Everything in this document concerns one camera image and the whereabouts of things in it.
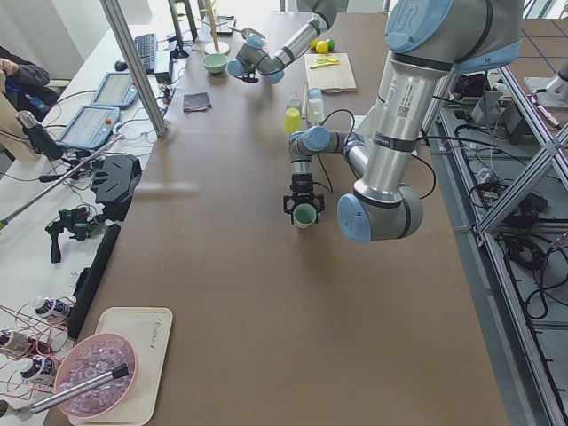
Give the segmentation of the light green cup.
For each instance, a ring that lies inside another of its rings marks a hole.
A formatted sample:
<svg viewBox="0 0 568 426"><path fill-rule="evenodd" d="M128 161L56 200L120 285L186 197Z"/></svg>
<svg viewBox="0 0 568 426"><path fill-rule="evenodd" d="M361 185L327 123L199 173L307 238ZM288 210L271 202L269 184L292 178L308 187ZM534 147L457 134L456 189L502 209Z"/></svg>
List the light green cup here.
<svg viewBox="0 0 568 426"><path fill-rule="evenodd" d="M292 222L299 229L306 229L317 222L318 212L308 203L297 205L292 213Z"/></svg>

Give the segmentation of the yellow cup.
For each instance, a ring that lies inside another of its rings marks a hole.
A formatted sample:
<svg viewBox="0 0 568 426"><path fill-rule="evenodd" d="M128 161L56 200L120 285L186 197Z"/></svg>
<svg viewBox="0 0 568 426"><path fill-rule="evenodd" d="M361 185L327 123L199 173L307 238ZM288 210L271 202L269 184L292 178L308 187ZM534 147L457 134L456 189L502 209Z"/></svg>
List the yellow cup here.
<svg viewBox="0 0 568 426"><path fill-rule="evenodd" d="M301 112L295 108L288 108L285 112L283 130L287 134L292 134L302 129Z"/></svg>

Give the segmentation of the green ceramic bowl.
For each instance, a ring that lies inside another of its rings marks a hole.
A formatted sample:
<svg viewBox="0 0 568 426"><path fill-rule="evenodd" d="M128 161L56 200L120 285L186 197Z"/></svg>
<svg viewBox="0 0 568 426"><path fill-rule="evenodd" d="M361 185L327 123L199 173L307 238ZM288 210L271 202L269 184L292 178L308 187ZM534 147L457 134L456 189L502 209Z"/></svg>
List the green ceramic bowl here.
<svg viewBox="0 0 568 426"><path fill-rule="evenodd" d="M201 60L201 64L204 69L211 75L223 73L227 66L227 62L227 57L221 53L207 54Z"/></svg>

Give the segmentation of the wooden mug tree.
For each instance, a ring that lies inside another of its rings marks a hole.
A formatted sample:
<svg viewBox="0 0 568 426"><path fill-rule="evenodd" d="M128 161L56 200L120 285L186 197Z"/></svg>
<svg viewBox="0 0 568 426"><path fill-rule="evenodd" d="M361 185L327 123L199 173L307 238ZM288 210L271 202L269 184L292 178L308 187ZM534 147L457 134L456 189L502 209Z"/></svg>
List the wooden mug tree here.
<svg viewBox="0 0 568 426"><path fill-rule="evenodd" d="M212 41L207 43L203 48L206 55L222 54L227 56L231 50L230 45L226 42L220 41L217 33L217 20L216 13L214 12L214 2L210 0L199 1L200 13L203 13L207 18L204 21L206 27L209 28Z"/></svg>

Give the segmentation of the wooden cutting board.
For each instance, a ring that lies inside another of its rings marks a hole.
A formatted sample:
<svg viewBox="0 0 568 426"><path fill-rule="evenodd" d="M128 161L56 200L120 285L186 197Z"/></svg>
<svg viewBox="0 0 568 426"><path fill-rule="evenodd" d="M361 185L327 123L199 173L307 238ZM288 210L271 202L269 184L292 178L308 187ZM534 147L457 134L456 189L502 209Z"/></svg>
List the wooden cutting board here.
<svg viewBox="0 0 568 426"><path fill-rule="evenodd" d="M340 64L330 67L309 69L309 65L317 63L319 56L334 55ZM357 84L351 70L351 63L347 53L306 54L304 55L307 83L310 88L320 88L322 91L355 91Z"/></svg>

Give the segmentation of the yellow plastic knife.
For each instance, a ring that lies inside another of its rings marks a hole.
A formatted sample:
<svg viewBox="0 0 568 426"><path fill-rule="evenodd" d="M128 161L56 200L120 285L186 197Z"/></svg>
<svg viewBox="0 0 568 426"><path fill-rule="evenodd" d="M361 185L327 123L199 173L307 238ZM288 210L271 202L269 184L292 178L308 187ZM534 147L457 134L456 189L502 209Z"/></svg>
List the yellow plastic knife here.
<svg viewBox="0 0 568 426"><path fill-rule="evenodd" d="M309 65L309 69L317 69L317 68L322 68L322 67L330 67L330 66L336 66L339 65L340 62L339 61L325 61L325 62L321 62L321 63L314 63Z"/></svg>

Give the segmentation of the black keyboard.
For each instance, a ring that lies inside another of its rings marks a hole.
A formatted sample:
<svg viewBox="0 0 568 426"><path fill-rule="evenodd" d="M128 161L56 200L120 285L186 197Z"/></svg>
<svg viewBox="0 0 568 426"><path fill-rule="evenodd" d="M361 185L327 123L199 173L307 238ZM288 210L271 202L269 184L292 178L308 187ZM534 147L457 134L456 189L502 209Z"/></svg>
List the black keyboard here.
<svg viewBox="0 0 568 426"><path fill-rule="evenodd" d="M134 45L145 72L152 74L154 72L155 55L157 52L156 33L136 36L134 38Z"/></svg>

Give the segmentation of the black computer mouse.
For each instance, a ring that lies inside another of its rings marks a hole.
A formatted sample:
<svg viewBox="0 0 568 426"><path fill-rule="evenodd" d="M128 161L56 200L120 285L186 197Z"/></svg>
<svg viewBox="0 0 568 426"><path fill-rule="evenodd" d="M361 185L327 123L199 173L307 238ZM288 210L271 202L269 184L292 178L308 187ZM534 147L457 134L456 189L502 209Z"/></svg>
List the black computer mouse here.
<svg viewBox="0 0 568 426"><path fill-rule="evenodd" d="M117 60L114 63L114 70L117 72L124 72L128 69L128 65L123 60Z"/></svg>

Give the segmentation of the far teach pendant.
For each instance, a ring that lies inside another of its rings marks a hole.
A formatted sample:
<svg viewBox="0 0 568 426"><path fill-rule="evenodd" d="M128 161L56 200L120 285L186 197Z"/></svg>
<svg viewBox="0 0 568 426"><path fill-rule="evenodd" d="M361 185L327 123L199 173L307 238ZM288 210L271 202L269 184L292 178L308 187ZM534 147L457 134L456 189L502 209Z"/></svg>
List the far teach pendant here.
<svg viewBox="0 0 568 426"><path fill-rule="evenodd" d="M92 105L104 107L130 107L138 90L129 73L106 73L91 100Z"/></svg>

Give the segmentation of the teach pendant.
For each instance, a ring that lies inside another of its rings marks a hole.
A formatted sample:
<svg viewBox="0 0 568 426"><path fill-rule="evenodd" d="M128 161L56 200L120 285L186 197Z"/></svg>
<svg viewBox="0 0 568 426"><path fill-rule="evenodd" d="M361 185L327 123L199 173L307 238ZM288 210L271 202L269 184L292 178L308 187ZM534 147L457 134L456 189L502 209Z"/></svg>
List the teach pendant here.
<svg viewBox="0 0 568 426"><path fill-rule="evenodd" d="M104 107L130 107L138 90L129 73L106 73L91 100L92 105Z"/></svg>
<svg viewBox="0 0 568 426"><path fill-rule="evenodd" d="M55 144L63 148L97 149L106 143L120 117L121 111L116 106L83 106Z"/></svg>

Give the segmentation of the long silver rod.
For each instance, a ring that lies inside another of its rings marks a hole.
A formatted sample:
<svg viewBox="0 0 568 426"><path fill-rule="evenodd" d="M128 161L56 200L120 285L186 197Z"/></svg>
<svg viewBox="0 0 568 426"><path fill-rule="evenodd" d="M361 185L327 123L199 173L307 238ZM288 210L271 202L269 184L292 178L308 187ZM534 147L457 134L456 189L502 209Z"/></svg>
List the long silver rod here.
<svg viewBox="0 0 568 426"><path fill-rule="evenodd" d="M94 151L89 156L85 157L81 160L77 165L75 165L70 171L66 172L65 174L61 175L57 180L53 181L49 186L43 189L39 194L37 194L34 198L30 201L26 202L19 208L15 209L12 213L8 216L1 219L1 229L4 229L15 217L23 213L26 209L30 208L36 202L41 200L44 196L50 193L53 189L55 189L58 185L62 184L66 179L70 178L74 175L77 171L81 169L81 167L88 162L95 160L100 154L102 154L105 150L113 146L117 141L124 140L125 136L120 133L113 134L110 139L99 149Z"/></svg>

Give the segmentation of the near teach pendant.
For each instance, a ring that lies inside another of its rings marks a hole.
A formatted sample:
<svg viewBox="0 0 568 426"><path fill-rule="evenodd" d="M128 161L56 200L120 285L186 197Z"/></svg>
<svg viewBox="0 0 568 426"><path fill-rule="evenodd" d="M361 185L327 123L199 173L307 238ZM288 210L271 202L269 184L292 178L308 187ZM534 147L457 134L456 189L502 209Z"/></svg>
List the near teach pendant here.
<svg viewBox="0 0 568 426"><path fill-rule="evenodd" d="M83 106L55 144L63 148L97 149L106 143L120 117L121 111L116 106Z"/></svg>

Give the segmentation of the seated person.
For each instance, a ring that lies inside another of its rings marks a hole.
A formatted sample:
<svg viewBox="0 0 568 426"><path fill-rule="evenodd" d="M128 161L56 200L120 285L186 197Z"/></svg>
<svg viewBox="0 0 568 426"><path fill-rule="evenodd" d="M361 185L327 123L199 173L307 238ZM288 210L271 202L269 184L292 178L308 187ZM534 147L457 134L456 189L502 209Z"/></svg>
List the seated person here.
<svg viewBox="0 0 568 426"><path fill-rule="evenodd" d="M29 111L41 122L59 97L50 80L45 69L1 47L1 92L16 111Z"/></svg>

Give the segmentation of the aluminium frame post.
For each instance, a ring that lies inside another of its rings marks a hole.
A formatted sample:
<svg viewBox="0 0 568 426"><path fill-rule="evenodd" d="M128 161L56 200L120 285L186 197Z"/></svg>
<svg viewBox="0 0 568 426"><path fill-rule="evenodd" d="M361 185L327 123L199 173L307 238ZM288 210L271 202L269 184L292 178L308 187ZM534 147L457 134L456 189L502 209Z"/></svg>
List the aluminium frame post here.
<svg viewBox="0 0 568 426"><path fill-rule="evenodd" d="M130 28L123 15L121 6L117 0L100 0L100 3L106 15L107 22L113 30L114 37L123 58L130 70L132 80L137 86L138 95L154 131L158 137L162 137L166 134L167 126L163 120L161 110L157 106L154 92L138 56L138 51L133 42Z"/></svg>

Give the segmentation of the grey box under frame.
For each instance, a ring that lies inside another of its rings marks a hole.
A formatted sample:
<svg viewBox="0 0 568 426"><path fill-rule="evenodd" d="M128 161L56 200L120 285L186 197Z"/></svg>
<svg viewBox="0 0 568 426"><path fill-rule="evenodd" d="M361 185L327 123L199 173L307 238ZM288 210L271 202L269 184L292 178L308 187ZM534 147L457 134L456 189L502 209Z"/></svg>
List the grey box under frame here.
<svg viewBox="0 0 568 426"><path fill-rule="evenodd" d="M474 123L495 128L503 124L512 145L519 145L526 133L526 122L514 101L501 106L500 91L486 91L476 103L471 114Z"/></svg>

